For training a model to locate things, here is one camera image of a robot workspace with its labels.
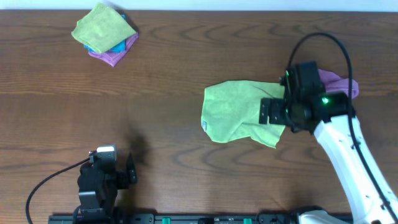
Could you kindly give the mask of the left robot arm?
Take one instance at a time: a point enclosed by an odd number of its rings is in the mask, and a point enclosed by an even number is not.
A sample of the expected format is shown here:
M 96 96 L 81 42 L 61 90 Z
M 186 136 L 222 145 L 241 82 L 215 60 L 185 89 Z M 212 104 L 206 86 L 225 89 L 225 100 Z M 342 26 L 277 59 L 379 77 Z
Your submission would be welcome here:
M 122 223 L 123 216 L 114 206 L 119 190 L 137 182 L 132 155 L 126 167 L 117 170 L 115 152 L 92 152 L 80 167 L 77 180 L 80 206 L 73 212 L 73 223 Z

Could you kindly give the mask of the green microfiber cloth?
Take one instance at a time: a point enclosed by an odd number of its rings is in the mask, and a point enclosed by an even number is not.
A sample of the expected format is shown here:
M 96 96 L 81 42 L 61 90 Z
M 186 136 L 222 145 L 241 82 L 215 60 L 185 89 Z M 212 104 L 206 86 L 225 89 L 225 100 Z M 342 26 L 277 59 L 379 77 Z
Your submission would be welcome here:
M 283 95 L 284 87 L 278 83 L 238 80 L 206 87 L 201 126 L 213 142 L 251 138 L 275 148 L 285 126 L 259 123 L 261 99 Z

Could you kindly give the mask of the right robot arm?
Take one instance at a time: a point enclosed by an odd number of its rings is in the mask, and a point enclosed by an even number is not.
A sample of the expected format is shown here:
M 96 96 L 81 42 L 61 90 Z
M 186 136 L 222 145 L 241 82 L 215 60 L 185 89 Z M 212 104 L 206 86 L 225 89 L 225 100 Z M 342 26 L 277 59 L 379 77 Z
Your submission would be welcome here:
M 397 197 L 369 151 L 346 94 L 263 98 L 259 122 L 314 135 L 340 180 L 354 223 L 397 223 Z

